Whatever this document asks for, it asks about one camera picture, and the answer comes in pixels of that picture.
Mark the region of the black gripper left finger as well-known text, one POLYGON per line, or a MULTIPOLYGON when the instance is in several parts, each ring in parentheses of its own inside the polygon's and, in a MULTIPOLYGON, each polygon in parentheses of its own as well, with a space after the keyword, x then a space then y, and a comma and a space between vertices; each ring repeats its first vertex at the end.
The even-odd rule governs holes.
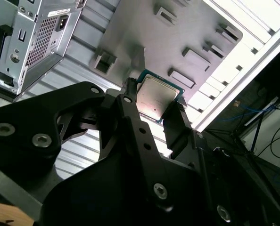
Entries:
POLYGON ((129 78, 123 92, 111 95, 81 82, 0 107, 0 202, 41 213, 62 145, 93 129, 100 134, 99 161, 117 153, 130 157, 148 201, 170 212, 170 178, 148 124, 140 119, 137 85, 129 78))

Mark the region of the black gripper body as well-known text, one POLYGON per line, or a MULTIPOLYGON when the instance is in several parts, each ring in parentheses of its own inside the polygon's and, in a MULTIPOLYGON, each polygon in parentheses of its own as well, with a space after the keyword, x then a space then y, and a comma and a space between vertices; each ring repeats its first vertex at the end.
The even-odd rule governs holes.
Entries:
POLYGON ((46 197, 40 226, 219 226, 209 210, 199 175, 189 166, 162 158, 173 208, 148 201, 132 160, 117 153, 58 184, 46 197))

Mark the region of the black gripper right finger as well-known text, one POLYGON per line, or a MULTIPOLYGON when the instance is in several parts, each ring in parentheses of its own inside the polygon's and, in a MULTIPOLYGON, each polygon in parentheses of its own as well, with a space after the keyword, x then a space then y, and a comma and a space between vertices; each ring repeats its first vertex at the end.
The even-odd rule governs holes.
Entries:
POLYGON ((279 195, 248 153, 222 147, 210 149, 194 130, 184 107, 173 102, 164 113, 166 143, 174 160, 199 176, 194 195, 202 202, 203 218, 216 226, 277 226, 279 195))

